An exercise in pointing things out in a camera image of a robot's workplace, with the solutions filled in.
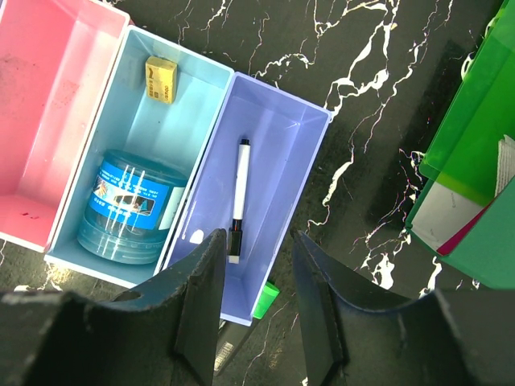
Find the purple bin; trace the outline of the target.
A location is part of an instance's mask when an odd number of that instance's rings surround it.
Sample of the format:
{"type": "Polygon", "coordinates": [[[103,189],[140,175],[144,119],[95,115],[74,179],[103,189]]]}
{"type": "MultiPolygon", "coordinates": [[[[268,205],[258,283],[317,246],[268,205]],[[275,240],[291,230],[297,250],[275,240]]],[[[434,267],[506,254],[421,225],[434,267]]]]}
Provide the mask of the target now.
{"type": "Polygon", "coordinates": [[[165,260],[173,265],[216,228],[229,229],[238,146],[250,142],[238,264],[227,264],[220,316],[251,324],[331,114],[235,73],[165,260]]]}

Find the small black silver pen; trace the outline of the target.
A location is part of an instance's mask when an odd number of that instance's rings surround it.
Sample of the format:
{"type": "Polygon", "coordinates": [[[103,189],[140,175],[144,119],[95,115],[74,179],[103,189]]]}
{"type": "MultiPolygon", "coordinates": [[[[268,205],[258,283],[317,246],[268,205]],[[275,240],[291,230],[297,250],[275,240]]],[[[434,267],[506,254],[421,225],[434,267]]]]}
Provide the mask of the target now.
{"type": "Polygon", "coordinates": [[[249,175],[250,142],[243,138],[238,146],[237,175],[233,199],[233,219],[229,229],[229,264],[238,264],[241,255],[242,222],[245,209],[245,195],[249,175]]]}

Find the light blue bin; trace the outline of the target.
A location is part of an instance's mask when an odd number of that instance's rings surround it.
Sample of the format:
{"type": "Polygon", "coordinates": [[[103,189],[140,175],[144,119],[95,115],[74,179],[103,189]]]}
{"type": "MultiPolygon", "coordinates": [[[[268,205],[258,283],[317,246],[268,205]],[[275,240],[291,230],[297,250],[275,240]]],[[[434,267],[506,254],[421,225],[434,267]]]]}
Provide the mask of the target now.
{"type": "Polygon", "coordinates": [[[163,266],[171,235],[232,77],[232,69],[223,64],[141,28],[129,27],[45,260],[126,288],[154,276],[163,266]],[[178,66],[172,104],[155,101],[146,94],[145,63],[151,56],[170,60],[178,66]],[[150,264],[129,265],[107,260],[94,255],[77,240],[107,150],[122,150],[161,162],[187,177],[164,246],[158,259],[150,264]]]}

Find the pink bin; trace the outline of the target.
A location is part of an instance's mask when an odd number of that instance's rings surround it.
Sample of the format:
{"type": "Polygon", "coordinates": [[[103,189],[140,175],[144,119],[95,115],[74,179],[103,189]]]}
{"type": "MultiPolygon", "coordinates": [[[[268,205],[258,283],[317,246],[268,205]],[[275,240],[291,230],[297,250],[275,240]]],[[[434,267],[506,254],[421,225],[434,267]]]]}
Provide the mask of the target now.
{"type": "Polygon", "coordinates": [[[130,16],[101,1],[1,4],[1,237],[47,251],[130,16]]]}

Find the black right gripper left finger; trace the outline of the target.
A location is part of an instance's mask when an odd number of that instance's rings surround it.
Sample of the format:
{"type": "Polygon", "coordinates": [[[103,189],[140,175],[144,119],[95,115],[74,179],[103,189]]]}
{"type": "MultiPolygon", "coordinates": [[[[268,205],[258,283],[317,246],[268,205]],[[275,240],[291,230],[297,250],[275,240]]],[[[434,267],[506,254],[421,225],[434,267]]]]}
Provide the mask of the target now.
{"type": "Polygon", "coordinates": [[[96,302],[73,292],[1,296],[4,385],[210,385],[225,230],[156,276],[96,302]]]}

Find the yellow eraser block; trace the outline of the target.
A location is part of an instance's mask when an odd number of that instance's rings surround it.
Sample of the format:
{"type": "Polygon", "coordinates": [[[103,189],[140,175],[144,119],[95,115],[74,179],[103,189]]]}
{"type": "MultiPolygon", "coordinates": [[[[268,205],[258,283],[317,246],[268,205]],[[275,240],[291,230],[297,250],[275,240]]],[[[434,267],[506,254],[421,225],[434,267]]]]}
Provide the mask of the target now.
{"type": "Polygon", "coordinates": [[[178,66],[175,62],[151,56],[145,63],[146,94],[149,98],[172,104],[176,95],[178,66]]]}

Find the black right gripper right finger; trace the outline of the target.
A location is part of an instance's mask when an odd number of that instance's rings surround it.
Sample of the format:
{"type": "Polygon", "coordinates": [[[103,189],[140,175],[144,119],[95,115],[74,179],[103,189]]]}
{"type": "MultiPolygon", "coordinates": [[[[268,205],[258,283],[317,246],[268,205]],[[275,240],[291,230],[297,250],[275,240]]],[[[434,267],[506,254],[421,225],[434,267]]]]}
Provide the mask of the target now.
{"type": "Polygon", "coordinates": [[[311,385],[511,385],[514,293],[383,289],[293,232],[311,385]]]}

